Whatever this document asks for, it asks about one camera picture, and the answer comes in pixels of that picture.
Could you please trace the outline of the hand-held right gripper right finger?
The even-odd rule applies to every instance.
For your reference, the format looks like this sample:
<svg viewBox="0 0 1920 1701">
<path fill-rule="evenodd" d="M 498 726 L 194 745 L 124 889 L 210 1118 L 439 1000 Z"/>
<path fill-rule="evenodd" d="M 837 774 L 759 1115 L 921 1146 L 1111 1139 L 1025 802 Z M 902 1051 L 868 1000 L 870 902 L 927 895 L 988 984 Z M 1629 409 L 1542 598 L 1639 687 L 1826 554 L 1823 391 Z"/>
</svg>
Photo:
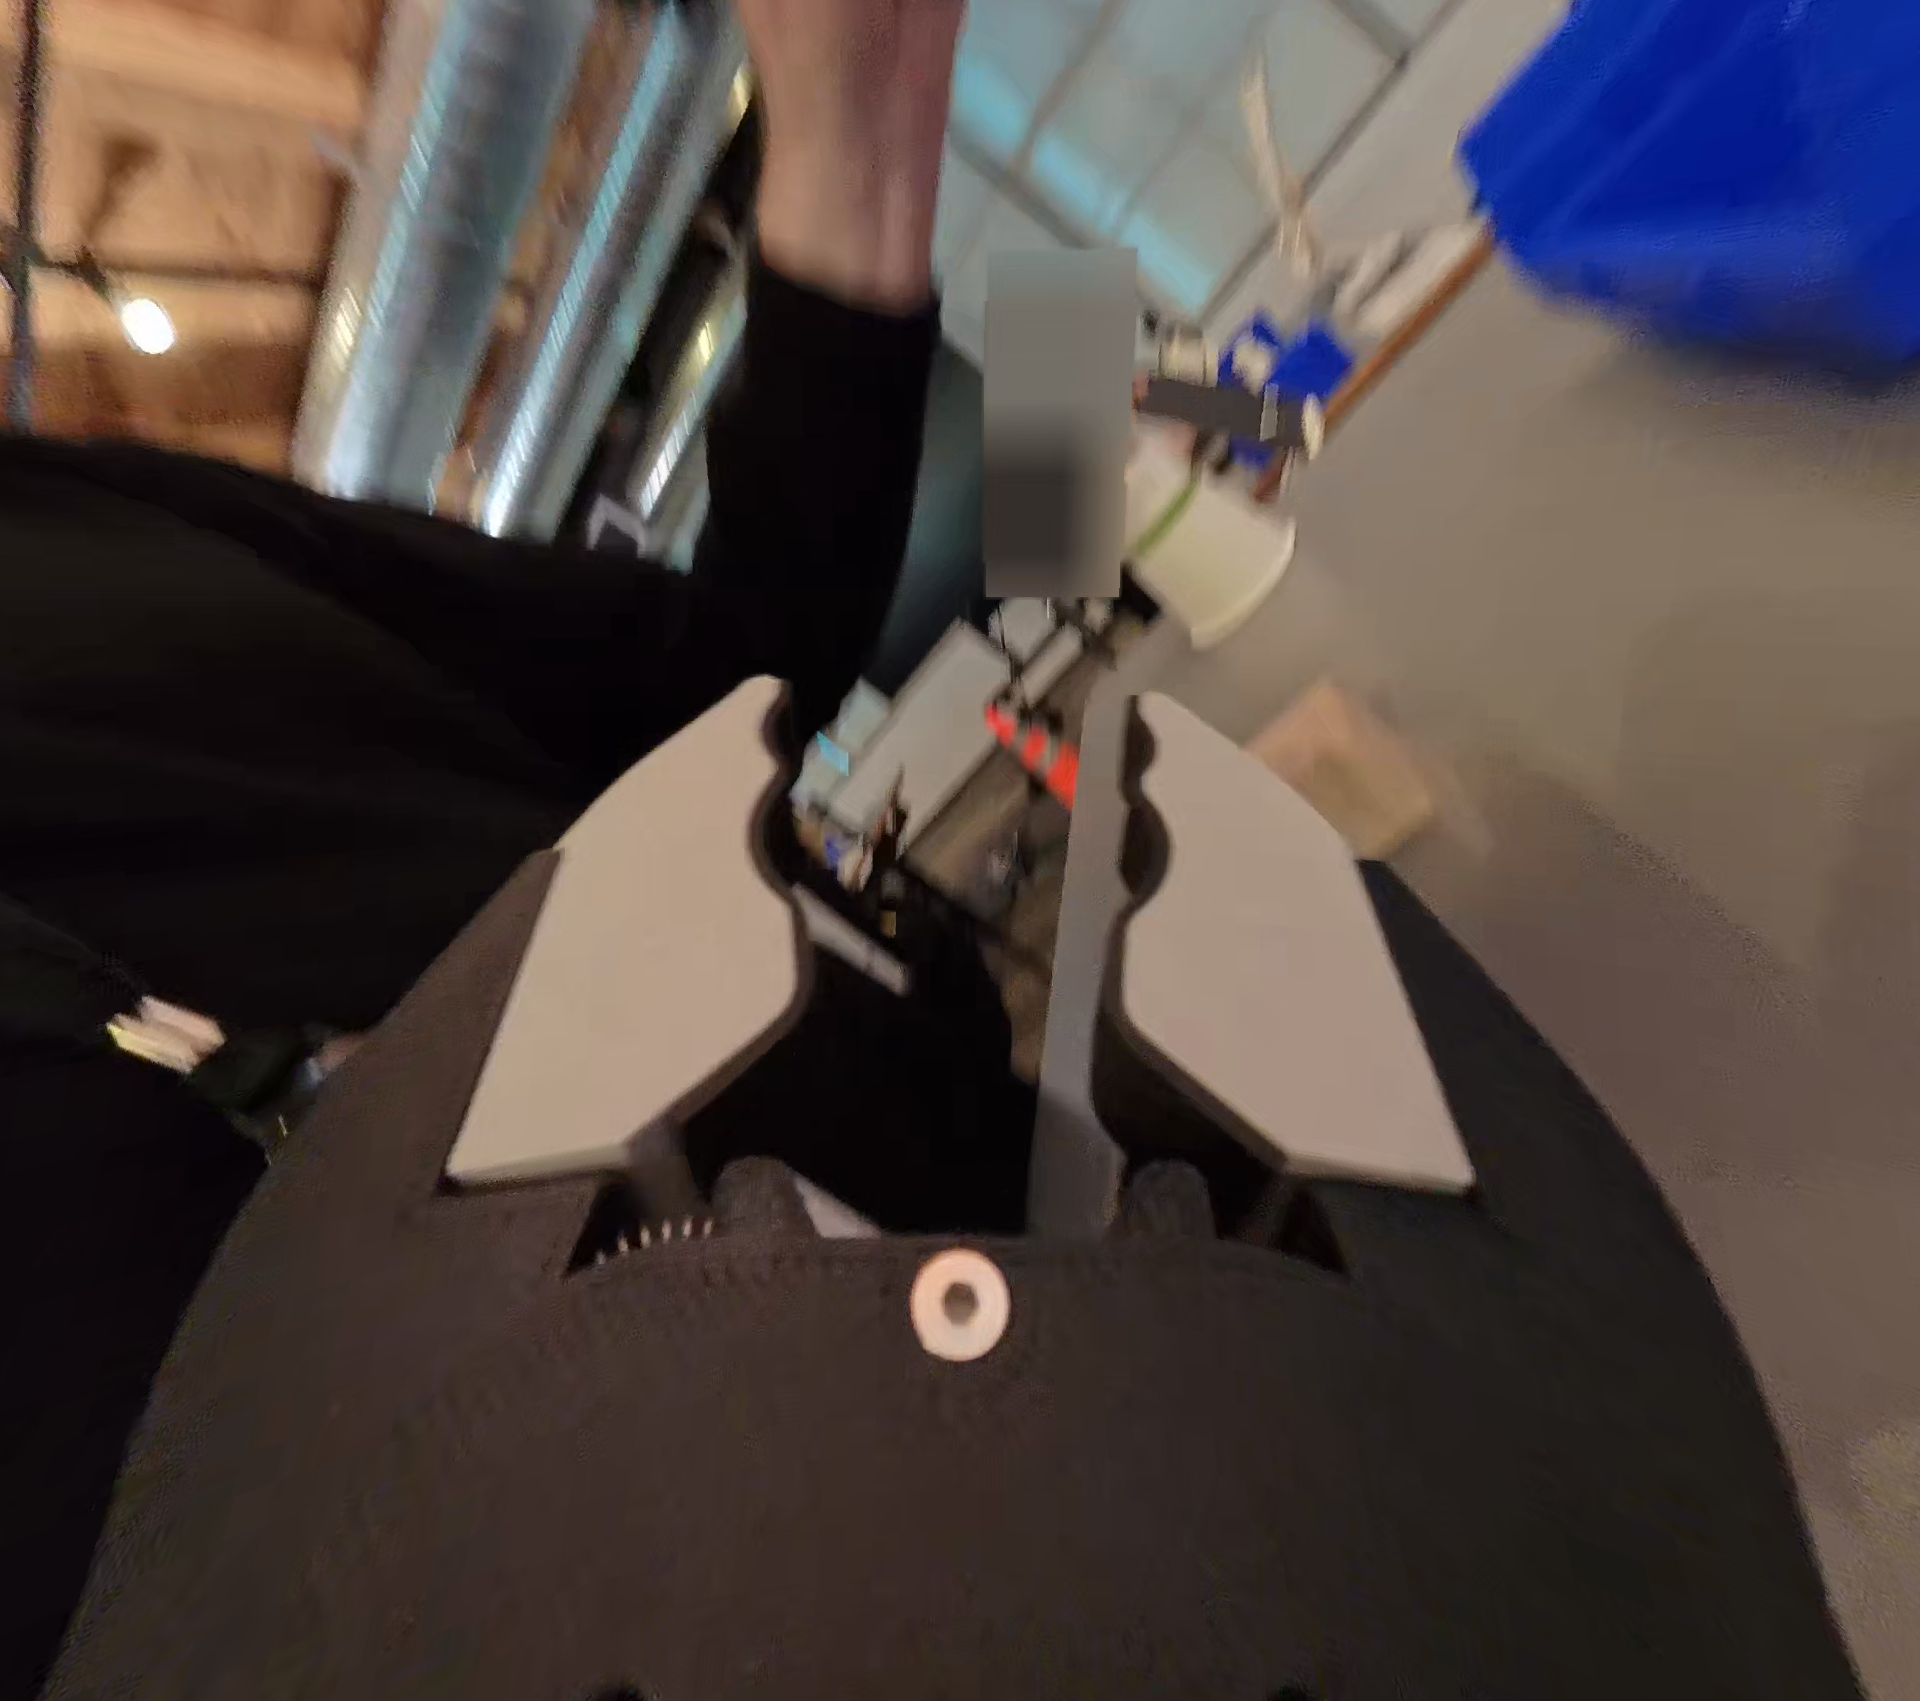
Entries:
<svg viewBox="0 0 1920 1701">
<path fill-rule="evenodd" d="M 1477 1211 L 1477 1165 L 1362 864 L 1273 771 L 1160 690 L 1125 718 L 1109 928 L 1109 1139 L 1230 1236 L 1353 1196 Z"/>
</svg>

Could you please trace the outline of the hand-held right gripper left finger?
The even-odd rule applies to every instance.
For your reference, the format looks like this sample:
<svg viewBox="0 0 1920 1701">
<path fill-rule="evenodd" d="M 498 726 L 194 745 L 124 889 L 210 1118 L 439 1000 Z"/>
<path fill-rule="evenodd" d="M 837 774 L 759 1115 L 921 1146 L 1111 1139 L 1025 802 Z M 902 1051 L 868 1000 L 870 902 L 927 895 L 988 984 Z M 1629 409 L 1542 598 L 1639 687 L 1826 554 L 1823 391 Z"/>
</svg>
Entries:
<svg viewBox="0 0 1920 1701">
<path fill-rule="evenodd" d="M 457 1192 L 620 1177 L 640 1225 L 710 1224 L 689 1127 L 813 987 L 767 846 L 786 702 L 780 680 L 747 680 L 565 831 L 445 1161 Z"/>
</svg>

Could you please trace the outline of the person's left forearm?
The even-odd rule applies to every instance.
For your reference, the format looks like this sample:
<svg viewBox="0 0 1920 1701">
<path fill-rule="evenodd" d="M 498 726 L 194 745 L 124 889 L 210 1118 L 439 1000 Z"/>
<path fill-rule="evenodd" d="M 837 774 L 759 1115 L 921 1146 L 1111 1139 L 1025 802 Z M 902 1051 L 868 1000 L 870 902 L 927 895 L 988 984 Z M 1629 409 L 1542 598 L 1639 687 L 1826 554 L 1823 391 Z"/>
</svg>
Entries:
<svg viewBox="0 0 1920 1701">
<path fill-rule="evenodd" d="M 938 165 L 938 150 L 767 138 L 689 585 L 702 693 L 780 680 L 791 760 L 863 675 L 906 563 L 943 337 Z"/>
</svg>

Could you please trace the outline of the grey metal bar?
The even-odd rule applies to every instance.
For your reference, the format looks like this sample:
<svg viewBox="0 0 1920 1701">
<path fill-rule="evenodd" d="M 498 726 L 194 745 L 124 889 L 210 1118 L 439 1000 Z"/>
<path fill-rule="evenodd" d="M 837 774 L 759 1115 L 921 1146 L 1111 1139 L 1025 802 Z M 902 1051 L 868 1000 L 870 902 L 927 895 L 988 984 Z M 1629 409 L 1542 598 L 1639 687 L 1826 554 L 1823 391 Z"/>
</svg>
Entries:
<svg viewBox="0 0 1920 1701">
<path fill-rule="evenodd" d="M 1095 1111 L 1093 1062 L 1109 936 L 1129 895 L 1121 873 L 1129 820 L 1123 756 L 1134 693 L 1129 670 L 1105 677 L 1078 741 L 1027 1176 L 1028 1232 L 1051 1242 L 1095 1242 L 1125 1176 L 1125 1154 Z"/>
</svg>

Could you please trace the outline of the cardboard box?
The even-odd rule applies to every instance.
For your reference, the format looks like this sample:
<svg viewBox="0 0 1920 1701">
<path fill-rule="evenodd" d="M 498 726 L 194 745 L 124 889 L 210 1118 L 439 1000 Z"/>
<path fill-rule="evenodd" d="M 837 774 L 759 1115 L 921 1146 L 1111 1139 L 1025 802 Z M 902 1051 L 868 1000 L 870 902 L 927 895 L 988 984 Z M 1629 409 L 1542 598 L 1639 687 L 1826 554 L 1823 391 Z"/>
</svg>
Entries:
<svg viewBox="0 0 1920 1701">
<path fill-rule="evenodd" d="M 1395 858 L 1439 820 L 1441 800 L 1425 763 L 1332 679 L 1307 685 L 1242 747 L 1362 861 Z"/>
</svg>

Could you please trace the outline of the person's black clothing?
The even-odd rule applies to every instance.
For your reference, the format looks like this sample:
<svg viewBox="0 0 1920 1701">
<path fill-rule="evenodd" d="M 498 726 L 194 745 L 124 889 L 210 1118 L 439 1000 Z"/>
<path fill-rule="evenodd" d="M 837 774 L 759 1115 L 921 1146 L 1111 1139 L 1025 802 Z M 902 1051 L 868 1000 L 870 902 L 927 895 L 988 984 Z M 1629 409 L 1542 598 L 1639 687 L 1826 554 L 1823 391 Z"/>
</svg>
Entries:
<svg viewBox="0 0 1920 1701">
<path fill-rule="evenodd" d="M 5 441 L 5 1698 L 37 1698 L 180 1311 L 263 1167 L 109 1021 L 371 1026 L 750 677 L 837 705 L 771 489 L 690 575 L 142 446 Z"/>
</svg>

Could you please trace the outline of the white cylindrical container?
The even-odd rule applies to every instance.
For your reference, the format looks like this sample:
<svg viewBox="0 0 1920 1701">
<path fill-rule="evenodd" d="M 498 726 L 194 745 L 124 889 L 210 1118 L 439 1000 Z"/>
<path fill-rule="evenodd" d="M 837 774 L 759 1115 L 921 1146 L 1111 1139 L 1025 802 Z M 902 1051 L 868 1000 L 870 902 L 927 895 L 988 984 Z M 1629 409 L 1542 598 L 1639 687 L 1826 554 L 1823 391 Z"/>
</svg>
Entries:
<svg viewBox="0 0 1920 1701">
<path fill-rule="evenodd" d="M 1195 650 L 1215 650 L 1285 582 L 1298 526 L 1162 444 L 1138 441 L 1129 461 L 1123 575 Z"/>
</svg>

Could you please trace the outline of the blue plastic bin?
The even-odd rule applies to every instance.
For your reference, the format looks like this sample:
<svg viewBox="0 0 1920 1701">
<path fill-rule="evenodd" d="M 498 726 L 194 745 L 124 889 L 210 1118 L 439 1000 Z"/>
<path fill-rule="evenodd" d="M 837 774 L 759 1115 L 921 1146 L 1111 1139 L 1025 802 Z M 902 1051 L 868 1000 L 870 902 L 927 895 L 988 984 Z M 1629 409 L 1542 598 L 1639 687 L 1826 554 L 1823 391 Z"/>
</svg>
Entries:
<svg viewBox="0 0 1920 1701">
<path fill-rule="evenodd" d="M 1673 344 L 1919 354 L 1919 0 L 1573 0 L 1458 145 L 1540 292 Z"/>
</svg>

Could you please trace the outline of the silver ceiling duct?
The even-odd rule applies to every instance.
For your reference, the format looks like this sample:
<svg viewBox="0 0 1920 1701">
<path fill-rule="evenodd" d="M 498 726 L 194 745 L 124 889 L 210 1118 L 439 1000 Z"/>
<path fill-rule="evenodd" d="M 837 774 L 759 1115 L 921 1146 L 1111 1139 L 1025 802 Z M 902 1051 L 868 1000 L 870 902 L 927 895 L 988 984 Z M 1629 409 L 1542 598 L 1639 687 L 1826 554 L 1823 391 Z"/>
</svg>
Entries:
<svg viewBox="0 0 1920 1701">
<path fill-rule="evenodd" d="M 433 508 L 455 464 L 541 178 L 585 95 L 600 0 L 389 0 L 357 181 L 320 296 L 292 468 L 313 489 Z M 640 5 L 589 114 L 561 216 L 493 384 L 463 512 L 559 533 L 712 168 L 748 108 L 726 0 Z"/>
</svg>

